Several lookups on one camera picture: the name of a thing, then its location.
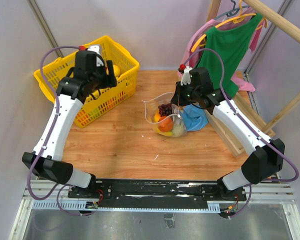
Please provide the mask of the dark red toy grapes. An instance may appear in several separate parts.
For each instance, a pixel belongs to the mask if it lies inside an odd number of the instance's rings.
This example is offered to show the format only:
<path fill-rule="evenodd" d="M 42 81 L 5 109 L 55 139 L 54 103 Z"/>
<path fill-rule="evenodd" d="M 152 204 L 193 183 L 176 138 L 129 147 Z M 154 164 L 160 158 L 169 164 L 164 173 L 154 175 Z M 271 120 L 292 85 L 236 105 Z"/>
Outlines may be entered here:
<path fill-rule="evenodd" d="M 158 106 L 158 112 L 159 112 L 161 117 L 171 115 L 173 113 L 172 104 L 168 103 L 168 104 L 159 105 Z"/>

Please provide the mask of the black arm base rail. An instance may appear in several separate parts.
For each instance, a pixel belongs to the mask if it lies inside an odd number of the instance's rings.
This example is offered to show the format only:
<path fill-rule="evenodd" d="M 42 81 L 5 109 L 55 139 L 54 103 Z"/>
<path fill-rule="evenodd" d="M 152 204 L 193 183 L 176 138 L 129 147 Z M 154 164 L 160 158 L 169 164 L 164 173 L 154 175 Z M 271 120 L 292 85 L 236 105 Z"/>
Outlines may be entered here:
<path fill-rule="evenodd" d="M 89 188 L 72 187 L 69 198 L 96 199 L 103 195 L 103 208 L 199 210 L 209 201 L 243 202 L 240 187 L 227 192 L 216 181 L 97 179 Z"/>

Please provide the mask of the clear dotted zip top bag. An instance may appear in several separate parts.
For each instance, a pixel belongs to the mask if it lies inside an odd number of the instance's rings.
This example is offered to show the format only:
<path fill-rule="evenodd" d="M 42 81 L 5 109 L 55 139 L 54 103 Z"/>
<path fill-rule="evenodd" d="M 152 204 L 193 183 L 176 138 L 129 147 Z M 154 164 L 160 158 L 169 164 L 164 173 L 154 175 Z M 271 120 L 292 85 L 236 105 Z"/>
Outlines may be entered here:
<path fill-rule="evenodd" d="M 151 129 L 159 135 L 178 138 L 187 134 L 182 110 L 171 103 L 173 92 L 163 93 L 151 100 L 143 100 L 144 117 Z"/>

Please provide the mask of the rough orange toy tangerine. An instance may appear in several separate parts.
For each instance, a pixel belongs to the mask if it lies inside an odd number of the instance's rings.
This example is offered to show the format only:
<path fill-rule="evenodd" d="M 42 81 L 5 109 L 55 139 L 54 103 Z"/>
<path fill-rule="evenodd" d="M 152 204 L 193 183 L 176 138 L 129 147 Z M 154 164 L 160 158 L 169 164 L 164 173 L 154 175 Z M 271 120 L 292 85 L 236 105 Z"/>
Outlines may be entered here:
<path fill-rule="evenodd" d="M 159 119 L 158 129 L 162 132 L 169 132 L 173 129 L 174 122 L 173 118 L 169 116 L 162 116 Z"/>

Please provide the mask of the yellow toy banana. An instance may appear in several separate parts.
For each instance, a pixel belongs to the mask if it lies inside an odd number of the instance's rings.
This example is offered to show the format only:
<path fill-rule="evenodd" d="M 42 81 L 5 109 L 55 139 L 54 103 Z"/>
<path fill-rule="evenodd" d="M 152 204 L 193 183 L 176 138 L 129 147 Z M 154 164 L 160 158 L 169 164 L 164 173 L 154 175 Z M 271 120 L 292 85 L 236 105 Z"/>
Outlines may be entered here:
<path fill-rule="evenodd" d="M 157 129 L 156 132 L 158 134 L 166 136 L 166 137 L 172 137 L 174 135 L 172 131 L 162 132 L 159 129 Z"/>

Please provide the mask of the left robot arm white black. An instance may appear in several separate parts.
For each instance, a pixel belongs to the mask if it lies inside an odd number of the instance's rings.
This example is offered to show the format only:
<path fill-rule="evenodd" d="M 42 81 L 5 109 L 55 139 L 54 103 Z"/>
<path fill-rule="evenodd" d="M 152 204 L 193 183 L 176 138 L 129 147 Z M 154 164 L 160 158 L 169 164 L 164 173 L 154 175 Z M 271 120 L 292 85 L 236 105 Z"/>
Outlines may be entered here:
<path fill-rule="evenodd" d="M 58 83 L 54 107 L 40 140 L 32 152 L 22 156 L 30 174 L 57 184 L 79 187 L 86 198 L 97 193 L 93 175 L 64 162 L 63 152 L 71 126 L 86 98 L 95 91 L 116 86 L 113 63 L 102 58 L 99 45 L 75 53 L 74 67 Z"/>

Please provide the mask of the white toy garlic bulb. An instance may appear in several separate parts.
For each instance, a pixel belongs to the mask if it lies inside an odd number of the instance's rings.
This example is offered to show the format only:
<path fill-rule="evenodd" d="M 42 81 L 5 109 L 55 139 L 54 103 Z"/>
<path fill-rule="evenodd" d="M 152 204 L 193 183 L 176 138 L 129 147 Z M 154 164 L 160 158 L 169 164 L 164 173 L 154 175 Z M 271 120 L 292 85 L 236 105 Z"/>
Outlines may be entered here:
<path fill-rule="evenodd" d="M 174 138 L 181 137 L 187 133 L 187 129 L 184 124 L 175 124 L 172 129 L 172 136 Z"/>

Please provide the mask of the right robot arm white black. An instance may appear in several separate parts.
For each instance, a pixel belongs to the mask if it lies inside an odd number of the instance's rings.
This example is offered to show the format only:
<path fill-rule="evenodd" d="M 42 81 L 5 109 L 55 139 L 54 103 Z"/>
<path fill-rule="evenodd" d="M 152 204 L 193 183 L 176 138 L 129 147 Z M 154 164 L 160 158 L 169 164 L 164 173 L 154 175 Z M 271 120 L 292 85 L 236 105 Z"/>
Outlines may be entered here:
<path fill-rule="evenodd" d="M 259 184 L 282 169 L 283 141 L 260 131 L 223 90 L 214 89 L 206 68 L 193 69 L 181 64 L 178 71 L 182 77 L 176 82 L 171 103 L 180 107 L 199 104 L 226 126 L 248 155 L 239 169 L 217 180 L 216 193 L 220 199 L 228 200 L 239 188 Z"/>

